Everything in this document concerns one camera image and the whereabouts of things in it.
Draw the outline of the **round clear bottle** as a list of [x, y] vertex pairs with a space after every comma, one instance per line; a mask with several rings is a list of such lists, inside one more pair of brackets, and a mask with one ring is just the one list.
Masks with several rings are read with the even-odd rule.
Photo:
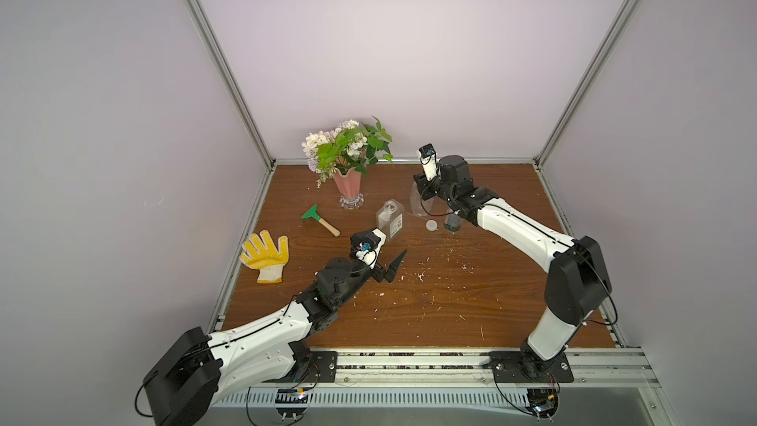
[[448, 214], [445, 218], [444, 227], [447, 231], [451, 233], [457, 233], [461, 229], [463, 220], [461, 217], [457, 216], [456, 214]]
[[429, 214], [433, 212], [434, 201], [434, 197], [424, 200], [421, 197], [417, 183], [412, 183], [409, 202], [411, 212], [414, 216], [419, 218], [429, 218]]

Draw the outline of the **white cap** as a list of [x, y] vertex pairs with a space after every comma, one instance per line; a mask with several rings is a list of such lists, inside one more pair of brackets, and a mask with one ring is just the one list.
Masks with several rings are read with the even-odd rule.
[[427, 221], [425, 227], [430, 232], [436, 232], [439, 229], [439, 225], [435, 220]]

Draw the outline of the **round clear bottle front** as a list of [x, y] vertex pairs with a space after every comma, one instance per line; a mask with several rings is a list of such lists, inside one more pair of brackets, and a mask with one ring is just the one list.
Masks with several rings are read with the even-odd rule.
[[457, 216], [456, 214], [448, 214], [445, 218], [444, 227], [447, 231], [451, 233], [457, 233], [461, 229], [463, 220], [461, 217]]

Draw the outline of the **square clear bottle with label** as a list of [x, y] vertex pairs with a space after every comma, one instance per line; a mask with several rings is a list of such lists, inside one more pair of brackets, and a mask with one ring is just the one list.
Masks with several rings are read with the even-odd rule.
[[377, 212], [378, 229], [386, 236], [386, 243], [392, 241], [403, 228], [404, 206], [395, 199], [384, 203]]

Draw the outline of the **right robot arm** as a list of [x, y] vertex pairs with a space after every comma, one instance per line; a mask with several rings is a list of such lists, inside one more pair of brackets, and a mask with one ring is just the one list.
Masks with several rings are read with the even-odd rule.
[[455, 215], [499, 236], [547, 274], [545, 311], [520, 349], [534, 377], [554, 364], [577, 331], [611, 298], [612, 284], [599, 243], [552, 230], [516, 210], [494, 191], [473, 183], [459, 155], [439, 158], [431, 144], [418, 150], [423, 172], [414, 176], [422, 200], [438, 198]]

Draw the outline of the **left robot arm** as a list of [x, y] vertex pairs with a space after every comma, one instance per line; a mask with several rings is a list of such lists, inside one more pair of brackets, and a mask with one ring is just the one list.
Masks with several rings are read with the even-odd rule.
[[307, 376], [306, 338], [323, 331], [370, 280], [392, 282], [403, 258], [382, 266], [374, 250], [333, 258], [313, 284], [284, 308], [246, 325], [207, 334], [183, 333], [146, 374], [140, 387], [157, 425], [193, 425], [224, 396], [245, 387]]

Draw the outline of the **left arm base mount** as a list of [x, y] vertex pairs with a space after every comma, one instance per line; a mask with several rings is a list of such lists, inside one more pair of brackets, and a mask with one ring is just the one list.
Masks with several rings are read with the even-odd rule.
[[338, 353], [336, 351], [312, 351], [282, 378], [265, 381], [265, 384], [334, 383]]

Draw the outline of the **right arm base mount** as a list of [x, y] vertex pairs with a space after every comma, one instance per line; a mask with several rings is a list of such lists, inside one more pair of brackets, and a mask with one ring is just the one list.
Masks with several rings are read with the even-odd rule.
[[570, 384], [575, 381], [565, 352], [550, 360], [542, 360], [535, 354], [522, 351], [492, 351], [483, 367], [492, 371], [498, 383]]

